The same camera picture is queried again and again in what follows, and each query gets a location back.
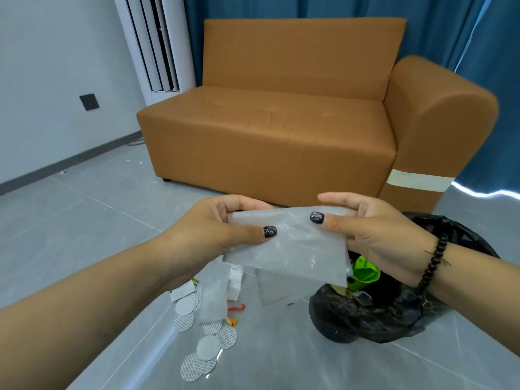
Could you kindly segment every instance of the black nail polish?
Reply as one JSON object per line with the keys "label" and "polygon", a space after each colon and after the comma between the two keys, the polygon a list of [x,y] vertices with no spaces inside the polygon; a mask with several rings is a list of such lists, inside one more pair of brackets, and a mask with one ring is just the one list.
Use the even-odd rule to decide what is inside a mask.
{"label": "black nail polish", "polygon": [[271,238],[272,236],[275,236],[278,234],[278,230],[275,226],[265,226],[264,227],[264,236],[265,238]]}
{"label": "black nail polish", "polygon": [[310,213],[311,222],[314,222],[314,223],[317,223],[320,225],[323,223],[324,220],[325,220],[325,215],[323,215],[321,212],[311,212]]}

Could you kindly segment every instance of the trash bag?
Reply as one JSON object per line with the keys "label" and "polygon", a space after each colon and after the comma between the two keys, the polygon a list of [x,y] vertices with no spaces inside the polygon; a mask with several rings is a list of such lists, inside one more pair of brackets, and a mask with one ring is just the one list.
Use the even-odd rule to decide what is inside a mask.
{"label": "trash bag", "polygon": [[[454,244],[499,258],[481,236],[445,216],[420,213],[405,213],[405,216],[434,236],[444,233]],[[354,252],[349,252],[349,256],[351,261],[359,257]],[[363,291],[372,297],[373,305],[363,306],[348,290],[347,296],[342,296],[329,284],[322,286],[309,300],[309,314],[316,329],[339,343],[353,342],[359,337],[386,343],[418,334],[450,311],[433,295],[426,293],[425,301],[416,288],[383,272],[377,282]]]}

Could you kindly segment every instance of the forearm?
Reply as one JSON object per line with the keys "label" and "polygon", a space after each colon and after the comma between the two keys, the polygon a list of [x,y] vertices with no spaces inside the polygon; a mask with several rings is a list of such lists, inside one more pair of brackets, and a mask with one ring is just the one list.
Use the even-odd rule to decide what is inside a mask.
{"label": "forearm", "polygon": [[3,388],[66,388],[161,292],[150,242],[0,310]]}
{"label": "forearm", "polygon": [[450,244],[428,289],[520,356],[520,267]]}

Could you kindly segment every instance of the gray baseboard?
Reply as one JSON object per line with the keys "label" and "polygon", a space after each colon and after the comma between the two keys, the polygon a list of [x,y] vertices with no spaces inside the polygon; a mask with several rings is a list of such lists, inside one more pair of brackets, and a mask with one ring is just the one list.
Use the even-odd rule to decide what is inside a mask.
{"label": "gray baseboard", "polygon": [[80,154],[66,158],[65,160],[59,161],[57,163],[50,164],[39,170],[32,171],[31,173],[22,175],[15,179],[8,180],[4,183],[0,183],[0,196],[3,196],[4,194],[9,193],[10,191],[19,189],[55,173],[58,173],[62,170],[66,170],[76,164],[83,163],[84,161],[90,160],[91,158],[99,156],[100,154],[109,152],[115,148],[126,145],[127,143],[135,141],[139,138],[142,138],[142,132],[136,131],[130,135],[114,139],[113,141],[107,142],[106,144],[86,150],[85,152],[81,152]]}

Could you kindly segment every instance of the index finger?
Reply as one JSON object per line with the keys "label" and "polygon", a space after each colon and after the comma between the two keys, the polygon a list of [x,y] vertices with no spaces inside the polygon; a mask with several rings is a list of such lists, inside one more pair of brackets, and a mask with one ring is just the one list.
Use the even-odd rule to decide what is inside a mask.
{"label": "index finger", "polygon": [[361,202],[370,202],[372,199],[372,197],[356,193],[328,192],[318,194],[318,200],[321,202],[343,205],[350,209],[359,209]]}
{"label": "index finger", "polygon": [[230,194],[228,196],[219,197],[220,201],[226,207],[226,211],[234,212],[236,210],[257,210],[257,209],[273,209],[271,204],[255,200],[246,196],[239,196],[238,194]]}

